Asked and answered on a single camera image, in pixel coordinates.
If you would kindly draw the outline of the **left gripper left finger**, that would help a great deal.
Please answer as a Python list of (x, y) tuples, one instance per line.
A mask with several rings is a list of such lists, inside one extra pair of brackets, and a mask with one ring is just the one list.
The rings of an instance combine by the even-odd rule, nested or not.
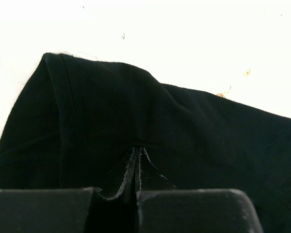
[(137, 149), (131, 148), (123, 160), (103, 180), (99, 194), (107, 201), (130, 201), (136, 166)]

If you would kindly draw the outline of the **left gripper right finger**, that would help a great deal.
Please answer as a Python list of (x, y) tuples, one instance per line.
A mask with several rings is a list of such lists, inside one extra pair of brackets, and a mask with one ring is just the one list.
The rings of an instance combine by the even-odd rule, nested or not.
[(168, 195), (177, 187), (152, 164), (145, 148), (137, 156), (137, 230), (166, 233)]

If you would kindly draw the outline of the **black t shirt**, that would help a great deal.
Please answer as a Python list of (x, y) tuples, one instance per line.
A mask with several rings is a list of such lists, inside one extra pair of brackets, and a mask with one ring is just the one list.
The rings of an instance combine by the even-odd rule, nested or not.
[(45, 53), (0, 138), (0, 189), (100, 187), (145, 148), (177, 188), (235, 188), (291, 233), (291, 119), (162, 84), (125, 63)]

